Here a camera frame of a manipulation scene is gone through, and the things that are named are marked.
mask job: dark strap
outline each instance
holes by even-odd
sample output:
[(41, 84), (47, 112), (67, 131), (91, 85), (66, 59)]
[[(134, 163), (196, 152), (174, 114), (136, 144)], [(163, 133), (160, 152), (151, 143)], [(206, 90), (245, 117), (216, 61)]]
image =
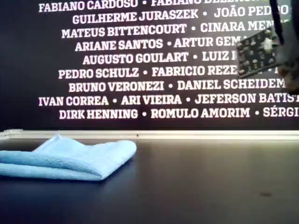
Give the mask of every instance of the dark strap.
[(274, 20), (275, 32), (277, 34), (280, 44), (283, 45), (285, 41), (284, 41), (284, 37), (282, 36), (283, 30), (282, 30), (282, 25), (281, 25), (281, 21), (280, 21), (277, 0), (270, 0), (270, 6), (271, 6), (271, 10), (272, 10), (272, 17)]

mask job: folded cloth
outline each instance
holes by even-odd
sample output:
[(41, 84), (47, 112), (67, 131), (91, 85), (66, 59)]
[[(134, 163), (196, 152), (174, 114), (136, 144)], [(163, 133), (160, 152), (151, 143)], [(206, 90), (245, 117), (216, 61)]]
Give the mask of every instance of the folded cloth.
[(0, 175), (101, 181), (136, 152), (129, 140), (93, 146), (56, 135), (32, 152), (0, 151)]

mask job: dark table surface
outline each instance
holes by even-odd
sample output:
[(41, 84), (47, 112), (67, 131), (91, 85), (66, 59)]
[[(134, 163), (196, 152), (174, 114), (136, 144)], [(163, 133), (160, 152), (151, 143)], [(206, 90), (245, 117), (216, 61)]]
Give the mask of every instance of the dark table surface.
[[(42, 142), (6, 140), (0, 150)], [(298, 224), (298, 145), (139, 140), (135, 157), (103, 182), (0, 177), (0, 223)]]

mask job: white baseboard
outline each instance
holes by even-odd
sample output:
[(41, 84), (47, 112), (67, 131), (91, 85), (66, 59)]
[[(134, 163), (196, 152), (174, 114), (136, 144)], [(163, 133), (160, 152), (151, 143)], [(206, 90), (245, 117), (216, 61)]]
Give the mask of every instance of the white baseboard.
[(299, 131), (24, 131), (7, 130), (11, 139), (49, 139), (61, 134), (73, 139), (178, 140), (299, 140)]

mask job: patterned object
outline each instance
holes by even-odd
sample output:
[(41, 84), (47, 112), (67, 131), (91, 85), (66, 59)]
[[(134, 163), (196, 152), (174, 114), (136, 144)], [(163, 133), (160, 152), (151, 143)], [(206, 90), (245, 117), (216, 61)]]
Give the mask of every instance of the patterned object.
[(237, 43), (239, 77), (248, 77), (275, 67), (273, 32), (271, 28)]

